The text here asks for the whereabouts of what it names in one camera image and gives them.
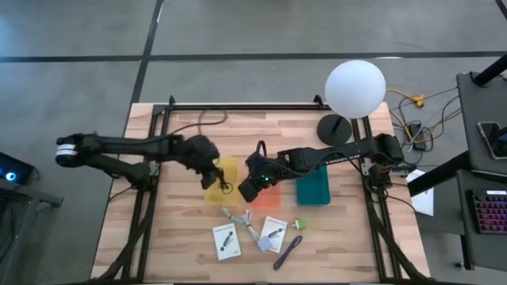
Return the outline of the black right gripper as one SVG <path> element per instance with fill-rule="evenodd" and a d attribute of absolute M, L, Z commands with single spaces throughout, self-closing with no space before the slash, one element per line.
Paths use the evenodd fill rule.
<path fill-rule="evenodd" d="M 259 193 L 270 186 L 276 185 L 284 178 L 284 158 L 268 158 L 256 152 L 246 159 L 248 174 L 238 186 L 238 190 L 247 203 L 253 202 Z"/>

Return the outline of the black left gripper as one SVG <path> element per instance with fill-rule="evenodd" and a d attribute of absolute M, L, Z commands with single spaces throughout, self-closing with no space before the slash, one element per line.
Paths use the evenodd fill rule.
<path fill-rule="evenodd" d="M 219 158 L 219 151 L 206 136 L 195 135 L 183 139 L 174 145 L 174 149 L 177 162 L 202 175 L 200 180 L 202 189 L 208 189 L 215 183 L 218 169 L 214 160 Z"/>

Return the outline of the white card reader box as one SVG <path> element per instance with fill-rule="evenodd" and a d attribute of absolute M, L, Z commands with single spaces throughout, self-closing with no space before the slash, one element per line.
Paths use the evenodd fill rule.
<path fill-rule="evenodd" d="M 273 253 L 280 253 L 284 241 L 288 223 L 271 216 L 265 217 L 265 222 L 261 230 L 261 238 L 267 236 L 270 238 L 273 247 L 268 250 Z"/>
<path fill-rule="evenodd" d="M 234 223 L 212 229 L 218 261 L 242 255 Z"/>

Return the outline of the yellow plastic bin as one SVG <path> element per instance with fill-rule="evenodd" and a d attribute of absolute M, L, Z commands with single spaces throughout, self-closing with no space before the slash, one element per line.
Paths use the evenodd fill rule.
<path fill-rule="evenodd" d="M 227 188 L 221 189 L 220 180 L 206 191 L 204 201 L 209 206 L 233 207 L 239 199 L 238 191 L 238 160 L 233 157 L 220 158 L 217 166 L 224 171 Z"/>

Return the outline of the orange plastic bin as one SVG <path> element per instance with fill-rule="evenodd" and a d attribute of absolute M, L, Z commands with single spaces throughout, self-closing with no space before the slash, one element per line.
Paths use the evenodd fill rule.
<path fill-rule="evenodd" d="M 280 203 L 280 184 L 276 184 L 260 191 L 257 198 L 253 202 L 248 203 L 247 207 L 254 210 L 274 210 L 280 207 Z"/>

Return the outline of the blue plastic bin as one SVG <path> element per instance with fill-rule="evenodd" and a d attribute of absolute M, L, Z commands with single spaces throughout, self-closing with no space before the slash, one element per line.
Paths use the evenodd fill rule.
<path fill-rule="evenodd" d="M 321 167 L 295 181 L 296 202 L 303 207 L 322 207 L 330 203 L 330 186 L 327 168 Z"/>

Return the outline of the black round lamp base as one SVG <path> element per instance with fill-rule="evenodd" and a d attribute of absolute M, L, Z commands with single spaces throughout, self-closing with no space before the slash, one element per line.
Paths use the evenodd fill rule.
<path fill-rule="evenodd" d="M 328 146 L 346 143 L 352 135 L 350 122 L 339 115 L 329 114 L 320 119 L 316 129 L 318 138 Z"/>

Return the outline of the white globe lamp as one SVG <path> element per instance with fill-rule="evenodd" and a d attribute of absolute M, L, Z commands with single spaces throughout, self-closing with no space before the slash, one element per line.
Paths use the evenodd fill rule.
<path fill-rule="evenodd" d="M 372 114 L 383 103 L 386 91 L 386 79 L 376 65 L 351 60 L 330 73 L 324 96 L 338 115 L 358 119 Z"/>

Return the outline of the black power adapter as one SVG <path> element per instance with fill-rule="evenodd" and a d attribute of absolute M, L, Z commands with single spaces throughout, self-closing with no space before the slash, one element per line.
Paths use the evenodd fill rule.
<path fill-rule="evenodd" d="M 427 150 L 427 144 L 425 142 L 424 132 L 421 129 L 421 123 L 410 123 L 408 128 L 410 135 L 414 139 L 412 142 L 413 149 L 420 151 Z"/>

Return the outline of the white paper sheet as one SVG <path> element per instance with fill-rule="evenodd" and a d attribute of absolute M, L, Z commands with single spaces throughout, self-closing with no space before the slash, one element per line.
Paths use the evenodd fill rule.
<path fill-rule="evenodd" d="M 406 182 L 409 183 L 416 178 L 425 174 L 424 171 L 415 169 L 406 177 Z M 411 197 L 412 206 L 419 214 L 433 217 L 434 214 L 434 188 L 430 188 L 420 194 Z"/>

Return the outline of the grey side stand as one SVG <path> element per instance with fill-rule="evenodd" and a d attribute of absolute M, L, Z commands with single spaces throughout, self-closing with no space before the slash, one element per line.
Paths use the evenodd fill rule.
<path fill-rule="evenodd" d="M 10 285 L 41 203 L 57 208 L 63 197 L 36 186 L 0 182 L 0 285 Z"/>

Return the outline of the black device with blue light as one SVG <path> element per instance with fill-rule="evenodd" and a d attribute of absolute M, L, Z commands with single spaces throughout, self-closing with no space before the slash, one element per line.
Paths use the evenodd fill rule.
<path fill-rule="evenodd" d="M 0 178 L 10 183 L 27 185 L 35 167 L 0 152 Z"/>

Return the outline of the dark grey keyboard desk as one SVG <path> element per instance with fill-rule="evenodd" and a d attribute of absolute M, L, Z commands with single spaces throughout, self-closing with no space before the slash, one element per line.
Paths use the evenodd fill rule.
<path fill-rule="evenodd" d="M 486 180 L 465 170 L 456 173 L 456 180 L 463 217 L 465 265 L 507 272 L 507 235 L 476 231 L 470 196 L 470 190 L 507 190 L 507 184 Z"/>

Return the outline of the smartphone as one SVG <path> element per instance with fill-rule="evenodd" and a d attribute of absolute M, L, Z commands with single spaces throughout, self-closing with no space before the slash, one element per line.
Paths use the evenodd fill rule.
<path fill-rule="evenodd" d="M 492 159 L 507 159 L 507 127 L 496 122 L 479 122 L 477 127 Z"/>

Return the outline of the black monitor pole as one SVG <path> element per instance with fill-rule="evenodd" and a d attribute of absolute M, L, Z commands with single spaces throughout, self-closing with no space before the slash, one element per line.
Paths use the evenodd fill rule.
<path fill-rule="evenodd" d="M 488 87 L 490 82 L 507 70 L 507 54 L 500 57 L 482 72 L 472 75 L 472 81 L 479 87 Z"/>

